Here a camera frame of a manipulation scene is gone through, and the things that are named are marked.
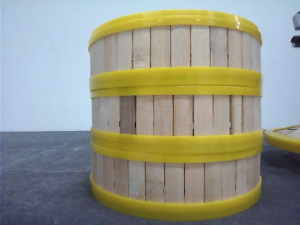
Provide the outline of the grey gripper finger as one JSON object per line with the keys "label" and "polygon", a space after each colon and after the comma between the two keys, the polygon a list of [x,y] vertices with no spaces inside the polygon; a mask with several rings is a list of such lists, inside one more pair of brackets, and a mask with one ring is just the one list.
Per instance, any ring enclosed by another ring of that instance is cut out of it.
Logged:
{"label": "grey gripper finger", "polygon": [[[293,25],[295,30],[300,30],[300,11],[297,12],[293,18]],[[292,46],[300,46],[300,36],[293,36],[291,39]]]}

